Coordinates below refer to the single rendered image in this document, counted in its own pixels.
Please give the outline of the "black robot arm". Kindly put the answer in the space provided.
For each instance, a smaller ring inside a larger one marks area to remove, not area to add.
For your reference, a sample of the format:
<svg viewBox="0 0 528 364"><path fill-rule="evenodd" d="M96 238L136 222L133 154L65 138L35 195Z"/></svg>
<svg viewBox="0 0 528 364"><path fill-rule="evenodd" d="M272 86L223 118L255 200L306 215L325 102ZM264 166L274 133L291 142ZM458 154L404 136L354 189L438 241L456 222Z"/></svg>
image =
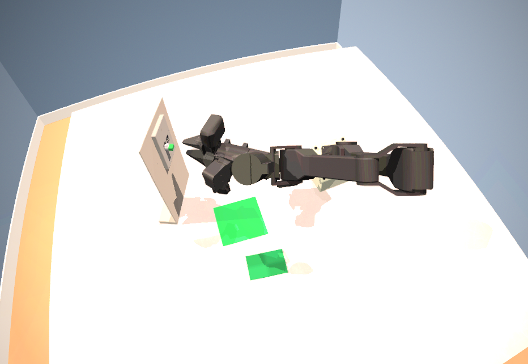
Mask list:
<svg viewBox="0 0 528 364"><path fill-rule="evenodd" d="M364 152L357 141L343 141L322 146L321 151L318 155L313 149L302 149L302 145L270 146L270 152L251 147L235 159L216 152L214 158L219 159L205 167L202 176L214 194L230 192L228 182L232 175L242 185L271 178L271 186L278 188L321 177L379 186L395 196L425 196L427 190L433 189L435 156L427 143L393 143L372 153ZM379 182L380 176L389 177L397 189Z"/></svg>

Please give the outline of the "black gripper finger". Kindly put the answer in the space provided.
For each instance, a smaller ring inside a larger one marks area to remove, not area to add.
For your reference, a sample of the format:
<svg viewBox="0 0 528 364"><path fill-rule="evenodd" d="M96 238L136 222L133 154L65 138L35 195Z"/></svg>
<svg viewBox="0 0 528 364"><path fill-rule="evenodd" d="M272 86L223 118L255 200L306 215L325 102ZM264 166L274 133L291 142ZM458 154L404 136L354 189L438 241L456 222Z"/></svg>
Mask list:
<svg viewBox="0 0 528 364"><path fill-rule="evenodd" d="M203 154L203 156L206 154L206 150L205 150L204 145L201 142L201 136L200 135L193 136L193 137L190 137L190 138L185 138L183 140L182 144L187 145L189 147L196 147L197 149L200 149L202 154Z"/></svg>
<svg viewBox="0 0 528 364"><path fill-rule="evenodd" d="M203 156L199 149L188 149L185 153L205 167L209 166L215 159L214 155L210 152L206 152Z"/></svg>

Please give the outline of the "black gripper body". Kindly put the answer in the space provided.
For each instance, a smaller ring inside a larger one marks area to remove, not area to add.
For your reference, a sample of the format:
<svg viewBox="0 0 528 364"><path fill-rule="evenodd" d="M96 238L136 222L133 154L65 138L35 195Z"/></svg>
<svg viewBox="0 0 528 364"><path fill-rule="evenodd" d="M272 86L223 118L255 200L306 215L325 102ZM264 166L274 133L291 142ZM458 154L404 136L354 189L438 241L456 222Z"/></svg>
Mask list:
<svg viewBox="0 0 528 364"><path fill-rule="evenodd" d="M221 143L221 137L225 132L224 119L221 115L211 114L203 128L200 131L201 142L207 152L215 155L216 152L226 153L233 159L241 154L248 153L251 147L248 143L243 143L242 146L231 144L230 139L225 139Z"/></svg>

